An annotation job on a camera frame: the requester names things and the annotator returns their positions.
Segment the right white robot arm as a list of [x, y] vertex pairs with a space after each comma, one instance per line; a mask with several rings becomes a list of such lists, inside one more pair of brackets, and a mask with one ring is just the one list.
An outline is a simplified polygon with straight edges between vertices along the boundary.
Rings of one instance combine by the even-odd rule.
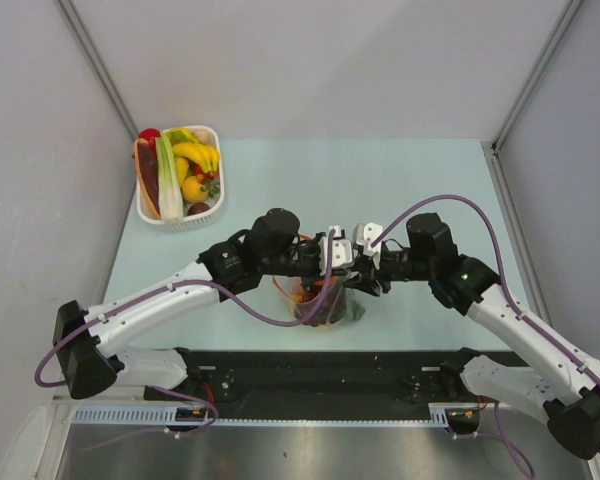
[[379, 296], [397, 281], [425, 281], [448, 309], [489, 330], [528, 366], [521, 372], [464, 349], [459, 365], [441, 376], [453, 401], [471, 394], [503, 402], [545, 424], [574, 456], [600, 454], [600, 360], [576, 347], [505, 290], [503, 277], [459, 253], [438, 214], [410, 218], [409, 245], [390, 250], [382, 226], [358, 225], [353, 243], [358, 289]]

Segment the dark grape bunch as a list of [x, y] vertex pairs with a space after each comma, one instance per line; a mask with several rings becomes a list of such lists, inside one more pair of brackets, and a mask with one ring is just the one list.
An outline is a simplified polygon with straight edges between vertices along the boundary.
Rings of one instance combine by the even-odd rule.
[[[292, 301], [292, 312], [296, 319], [304, 317], [317, 304], [321, 288], [312, 286], [304, 289], [300, 286], [290, 295]], [[346, 313], [346, 298], [342, 288], [333, 284], [320, 304], [315, 314], [305, 322], [305, 325], [317, 327], [321, 325], [335, 324], [340, 321]]]

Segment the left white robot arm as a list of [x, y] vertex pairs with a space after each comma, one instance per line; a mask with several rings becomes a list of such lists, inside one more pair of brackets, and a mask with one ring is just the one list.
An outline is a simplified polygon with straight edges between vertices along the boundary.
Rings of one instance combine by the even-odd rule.
[[288, 321], [257, 312], [239, 296], [256, 289], [265, 276], [330, 281], [336, 228], [302, 241], [299, 226], [290, 211], [273, 209], [251, 228], [212, 245], [196, 261], [134, 295], [88, 308], [77, 301], [62, 305], [49, 354], [61, 368], [61, 385], [74, 400], [92, 398], [114, 385], [169, 390], [182, 400], [194, 397], [201, 376], [187, 364], [186, 350], [136, 349], [132, 342], [188, 311], [226, 300], [264, 323], [290, 327]]

